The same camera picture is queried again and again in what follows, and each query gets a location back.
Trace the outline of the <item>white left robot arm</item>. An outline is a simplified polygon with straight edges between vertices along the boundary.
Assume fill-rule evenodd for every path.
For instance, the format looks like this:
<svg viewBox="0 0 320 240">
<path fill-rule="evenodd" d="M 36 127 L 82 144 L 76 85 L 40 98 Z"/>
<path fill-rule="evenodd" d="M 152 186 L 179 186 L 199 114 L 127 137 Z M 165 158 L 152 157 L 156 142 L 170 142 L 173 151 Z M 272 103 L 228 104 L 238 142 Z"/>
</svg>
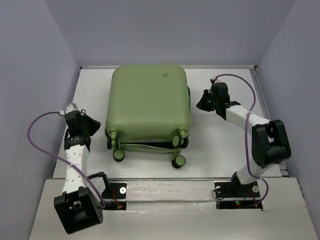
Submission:
<svg viewBox="0 0 320 240">
<path fill-rule="evenodd" d="M 87 175 L 91 152 L 91 137 L 100 129 L 101 123 L 89 117 L 84 109 L 70 103 L 64 110 L 66 132 L 63 148 L 66 154 L 66 176 L 61 194 L 54 198 L 54 209 L 69 235 L 103 222 L 103 199 L 111 191 L 104 180 L 92 183 Z"/>
</svg>

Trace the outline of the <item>green hard-shell suitcase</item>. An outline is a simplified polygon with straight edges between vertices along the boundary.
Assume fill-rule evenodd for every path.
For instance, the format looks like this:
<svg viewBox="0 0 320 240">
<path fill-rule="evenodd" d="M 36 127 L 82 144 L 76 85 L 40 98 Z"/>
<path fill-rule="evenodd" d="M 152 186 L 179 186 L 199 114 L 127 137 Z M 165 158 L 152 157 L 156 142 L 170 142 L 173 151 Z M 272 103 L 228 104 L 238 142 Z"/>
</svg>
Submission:
<svg viewBox="0 0 320 240">
<path fill-rule="evenodd" d="M 171 165 L 186 164 L 191 92 L 178 64 L 121 65 L 111 77 L 105 120 L 106 146 L 121 162 L 125 153 L 171 155 Z"/>
</svg>

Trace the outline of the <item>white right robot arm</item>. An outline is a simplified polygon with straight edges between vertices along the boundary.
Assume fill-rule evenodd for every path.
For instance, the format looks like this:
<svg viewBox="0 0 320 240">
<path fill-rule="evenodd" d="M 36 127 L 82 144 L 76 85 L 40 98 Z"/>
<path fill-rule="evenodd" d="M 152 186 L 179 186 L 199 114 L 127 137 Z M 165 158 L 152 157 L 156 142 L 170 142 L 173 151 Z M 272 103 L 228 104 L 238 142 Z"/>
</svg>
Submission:
<svg viewBox="0 0 320 240">
<path fill-rule="evenodd" d="M 268 169 L 291 157 L 284 122 L 260 117 L 239 102 L 231 101 L 226 83 L 213 81 L 210 89 L 203 91 L 196 107 L 215 112 L 225 121 L 244 130 L 246 164 L 232 175 L 227 188 L 235 196 L 242 196 Z"/>
</svg>

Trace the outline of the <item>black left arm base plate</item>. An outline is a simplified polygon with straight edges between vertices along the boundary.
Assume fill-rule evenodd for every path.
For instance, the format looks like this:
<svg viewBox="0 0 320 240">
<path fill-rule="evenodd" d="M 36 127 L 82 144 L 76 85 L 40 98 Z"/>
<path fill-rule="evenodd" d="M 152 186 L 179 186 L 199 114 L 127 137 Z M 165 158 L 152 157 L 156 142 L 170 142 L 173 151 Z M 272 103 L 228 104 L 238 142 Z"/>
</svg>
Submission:
<svg viewBox="0 0 320 240">
<path fill-rule="evenodd" d="M 124 181 L 111 181 L 101 196 L 105 201 L 105 211 L 124 211 L 127 209 L 127 183 Z"/>
</svg>

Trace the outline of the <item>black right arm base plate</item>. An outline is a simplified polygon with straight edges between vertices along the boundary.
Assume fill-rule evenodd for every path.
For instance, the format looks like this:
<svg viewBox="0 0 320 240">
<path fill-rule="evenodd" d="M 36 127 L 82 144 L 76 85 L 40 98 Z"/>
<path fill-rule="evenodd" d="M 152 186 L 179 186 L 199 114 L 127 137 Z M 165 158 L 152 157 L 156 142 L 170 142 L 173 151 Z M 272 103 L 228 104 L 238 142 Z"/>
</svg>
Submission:
<svg viewBox="0 0 320 240">
<path fill-rule="evenodd" d="M 250 183 L 239 190 L 233 190 L 230 181 L 218 181 L 214 183 L 211 195 L 216 200 L 218 210 L 263 209 L 257 182 Z"/>
</svg>

